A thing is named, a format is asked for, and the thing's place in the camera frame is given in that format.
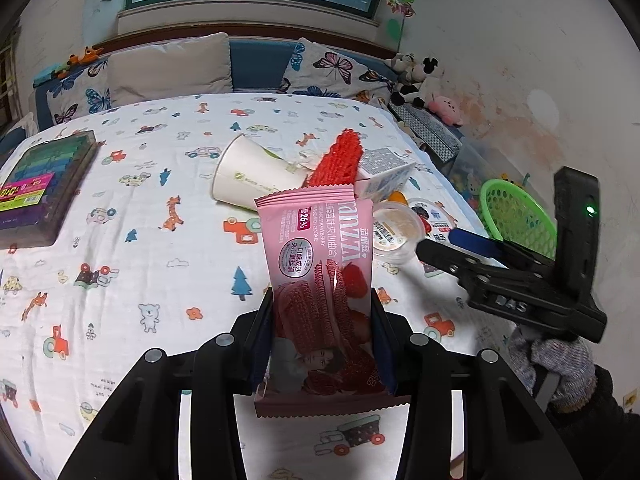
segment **black sleeve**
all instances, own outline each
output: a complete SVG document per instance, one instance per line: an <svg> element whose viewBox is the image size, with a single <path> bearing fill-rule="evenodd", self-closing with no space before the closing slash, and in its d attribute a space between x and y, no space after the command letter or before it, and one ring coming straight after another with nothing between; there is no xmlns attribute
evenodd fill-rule
<svg viewBox="0 0 640 480"><path fill-rule="evenodd" d="M613 398L611 375L596 366L598 384L589 403L574 413L546 414L583 480L640 479L640 415L625 413Z"/></svg>

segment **glove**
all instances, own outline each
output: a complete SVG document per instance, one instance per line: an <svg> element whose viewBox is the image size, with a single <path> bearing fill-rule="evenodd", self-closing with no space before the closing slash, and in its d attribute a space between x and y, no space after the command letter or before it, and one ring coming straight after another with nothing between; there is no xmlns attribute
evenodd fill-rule
<svg viewBox="0 0 640 480"><path fill-rule="evenodd" d="M582 339L529 342L520 328L516 328L509 339L508 351L513 371L530 394L536 384L534 364L560 375L558 387L551 397L551 404L559 413L576 412L591 399L597 384L595 364Z"/></svg>

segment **laundry basket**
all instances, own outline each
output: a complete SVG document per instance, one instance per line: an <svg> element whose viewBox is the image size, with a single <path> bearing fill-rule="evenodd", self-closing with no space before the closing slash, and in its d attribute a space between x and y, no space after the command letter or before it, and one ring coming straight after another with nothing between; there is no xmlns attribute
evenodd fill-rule
<svg viewBox="0 0 640 480"><path fill-rule="evenodd" d="M557 231L551 218L515 184L487 180L480 190L478 213L491 238L515 242L548 258L556 256Z"/></svg>

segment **metal bolt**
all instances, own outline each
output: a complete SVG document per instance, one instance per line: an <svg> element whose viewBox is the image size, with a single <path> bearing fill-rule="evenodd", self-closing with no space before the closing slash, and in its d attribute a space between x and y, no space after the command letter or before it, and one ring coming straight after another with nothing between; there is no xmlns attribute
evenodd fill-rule
<svg viewBox="0 0 640 480"><path fill-rule="evenodd" d="M232 345L235 340L236 338L233 336L233 334L229 334L229 333L220 334L219 336L216 337L216 345L229 346L229 345Z"/></svg>
<svg viewBox="0 0 640 480"><path fill-rule="evenodd" d="M498 354L489 348L482 350L482 352L480 352L480 357L488 363L495 363L498 361Z"/></svg>
<svg viewBox="0 0 640 480"><path fill-rule="evenodd" d="M162 357L162 351L157 348L152 348L151 350L147 350L145 353L145 361L147 363L155 363L159 361Z"/></svg>
<svg viewBox="0 0 640 480"><path fill-rule="evenodd" d="M429 336L416 332L411 334L409 341L416 346L425 346L429 342Z"/></svg>

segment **strawberry cookie package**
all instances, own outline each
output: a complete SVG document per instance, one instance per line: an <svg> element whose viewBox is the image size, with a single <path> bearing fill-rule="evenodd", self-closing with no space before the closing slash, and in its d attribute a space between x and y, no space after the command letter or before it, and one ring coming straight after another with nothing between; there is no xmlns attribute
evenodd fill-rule
<svg viewBox="0 0 640 480"><path fill-rule="evenodd" d="M370 334L372 202L352 185L255 201L271 286L273 341L258 416L337 415L396 404Z"/></svg>

